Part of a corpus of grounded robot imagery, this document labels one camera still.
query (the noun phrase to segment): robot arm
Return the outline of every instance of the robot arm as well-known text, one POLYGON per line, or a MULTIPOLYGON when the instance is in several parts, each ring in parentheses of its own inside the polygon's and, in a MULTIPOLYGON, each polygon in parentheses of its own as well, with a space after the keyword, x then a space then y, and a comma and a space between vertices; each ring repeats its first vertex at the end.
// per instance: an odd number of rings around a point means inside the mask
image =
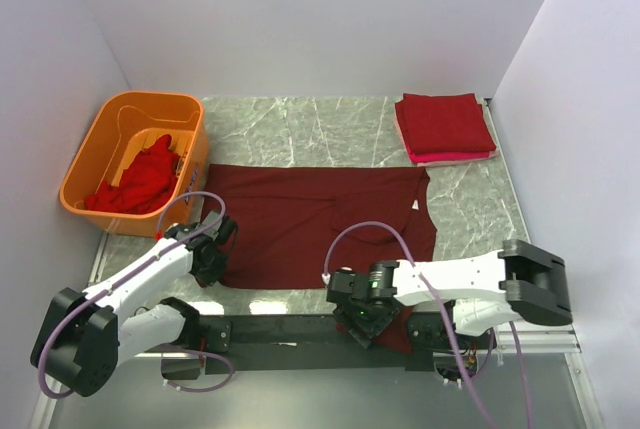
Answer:
MULTIPOLYGON (((211 213, 202 225, 217 214, 211 213)), ((64 289, 54 296, 31 353, 38 367, 45 342, 72 310, 101 291, 110 294, 82 311, 58 336, 49 351, 45 372, 81 396, 98 391, 116 367, 135 355, 164 343, 199 346, 202 329, 199 313, 176 298, 164 299, 144 314, 135 311, 176 278, 192 274, 200 286, 215 284, 222 276, 227 255, 219 250, 237 229, 228 216, 208 233, 194 237, 163 257, 157 257, 145 271, 111 291, 114 283, 136 269, 150 256, 182 239, 199 224, 174 225, 144 256, 113 277, 78 293, 64 289)))
POLYGON ((442 299, 453 301, 456 332, 480 336, 489 328, 524 319, 532 324, 571 324, 564 261, 519 240, 505 241, 502 251, 442 262, 383 261, 369 274, 335 271, 327 300, 334 316, 368 347, 403 306, 433 301, 420 276, 442 299))

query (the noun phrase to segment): orange basket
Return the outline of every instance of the orange basket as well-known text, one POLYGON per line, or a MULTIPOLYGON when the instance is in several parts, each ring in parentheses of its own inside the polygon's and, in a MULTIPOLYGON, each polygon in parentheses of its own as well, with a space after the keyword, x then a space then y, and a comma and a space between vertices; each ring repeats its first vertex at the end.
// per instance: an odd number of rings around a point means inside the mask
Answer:
MULTIPOLYGON (((186 94, 130 91, 102 106, 64 178, 62 205, 107 232, 154 236, 166 205, 149 214, 121 214, 87 210, 84 198, 94 194, 103 180, 117 185, 138 152, 151 147, 164 134, 171 135, 170 149, 180 155, 172 199, 197 190, 209 153, 202 103, 186 94)), ((161 229, 188 222, 193 199, 174 204, 161 229)))

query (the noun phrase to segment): marble surface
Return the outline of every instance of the marble surface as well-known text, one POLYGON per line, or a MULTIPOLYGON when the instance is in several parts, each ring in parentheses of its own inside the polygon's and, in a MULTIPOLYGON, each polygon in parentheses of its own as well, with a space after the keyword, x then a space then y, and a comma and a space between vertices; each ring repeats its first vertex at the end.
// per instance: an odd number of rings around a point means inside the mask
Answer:
MULTIPOLYGON (((206 98, 210 161, 246 166, 410 166, 393 123, 398 97, 206 98)), ((490 114, 485 116, 493 131, 490 114)), ((526 239, 502 156, 428 169, 427 207, 438 228, 435 260, 471 257, 499 249, 504 239, 526 239)), ((194 210, 197 217, 199 208, 194 210)), ((109 235, 98 282, 154 244, 152 239, 109 235)), ((201 289, 191 276, 157 298, 173 295, 204 314, 329 314, 325 291, 239 290, 219 284, 201 289)))

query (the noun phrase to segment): white panel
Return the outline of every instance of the white panel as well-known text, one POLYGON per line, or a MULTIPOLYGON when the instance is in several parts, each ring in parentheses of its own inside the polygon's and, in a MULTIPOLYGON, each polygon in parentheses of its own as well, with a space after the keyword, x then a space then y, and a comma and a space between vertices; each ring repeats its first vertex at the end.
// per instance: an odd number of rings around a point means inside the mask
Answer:
POLYGON ((26 427, 29 355, 56 291, 86 284, 100 233, 58 187, 100 104, 127 85, 82 0, 0 0, 0 426, 26 427))
POLYGON ((87 0, 134 87, 492 96, 543 0, 87 0))
POLYGON ((640 5, 546 0, 493 102, 533 242, 566 259, 610 428, 638 427, 640 5))

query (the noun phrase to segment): red towel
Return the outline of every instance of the red towel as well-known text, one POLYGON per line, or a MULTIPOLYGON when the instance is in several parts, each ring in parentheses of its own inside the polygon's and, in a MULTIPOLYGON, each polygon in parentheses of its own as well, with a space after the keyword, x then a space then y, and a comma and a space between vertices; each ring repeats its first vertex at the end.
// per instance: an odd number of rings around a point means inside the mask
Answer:
MULTIPOLYGON (((426 207, 422 168, 267 168, 212 164, 205 189, 220 195, 239 225, 222 284, 248 289, 322 288, 324 259, 348 226, 386 222, 418 261, 430 261, 436 228, 426 207)), ((203 215, 216 207, 205 202, 203 215)), ((357 229, 336 247, 330 270, 368 272, 385 259, 404 259, 395 238, 377 227, 357 229)), ((410 352, 403 313, 376 341, 410 352)))
POLYGON ((486 153, 496 150, 473 94, 418 96, 405 94, 396 116, 410 153, 486 153))
POLYGON ((176 166, 180 156, 169 150, 171 136, 160 137, 149 149, 140 151, 118 186, 102 181, 95 194, 84 200, 91 211, 148 214, 164 206, 176 187, 176 166))

